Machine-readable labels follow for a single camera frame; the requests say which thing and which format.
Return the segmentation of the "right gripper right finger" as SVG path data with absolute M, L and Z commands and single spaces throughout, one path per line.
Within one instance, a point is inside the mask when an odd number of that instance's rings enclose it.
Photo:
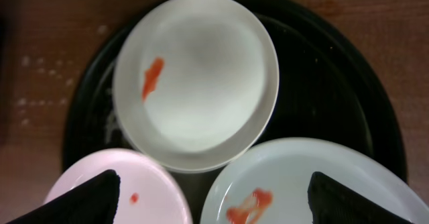
M 322 172 L 313 172 L 307 195 L 313 224 L 412 224 Z

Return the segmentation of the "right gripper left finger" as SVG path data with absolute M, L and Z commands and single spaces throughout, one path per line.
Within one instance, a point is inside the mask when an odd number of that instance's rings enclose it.
M 106 170 L 8 224 L 113 224 L 121 178 Z

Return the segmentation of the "pale blue plate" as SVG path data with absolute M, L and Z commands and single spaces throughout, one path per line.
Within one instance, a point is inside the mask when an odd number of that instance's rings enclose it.
M 268 141 L 229 164 L 214 181 L 200 222 L 228 223 L 227 210 L 254 205 L 258 188 L 273 197 L 258 223 L 311 223 L 307 190 L 314 172 L 412 223 L 428 222 L 425 202 L 387 168 L 350 148 L 308 138 Z

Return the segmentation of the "white plate top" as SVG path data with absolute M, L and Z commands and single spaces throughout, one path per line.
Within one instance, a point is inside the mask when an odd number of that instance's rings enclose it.
M 207 172 L 257 141 L 279 83 L 274 44 L 242 4 L 167 0 L 127 36 L 113 105 L 136 150 L 174 172 Z

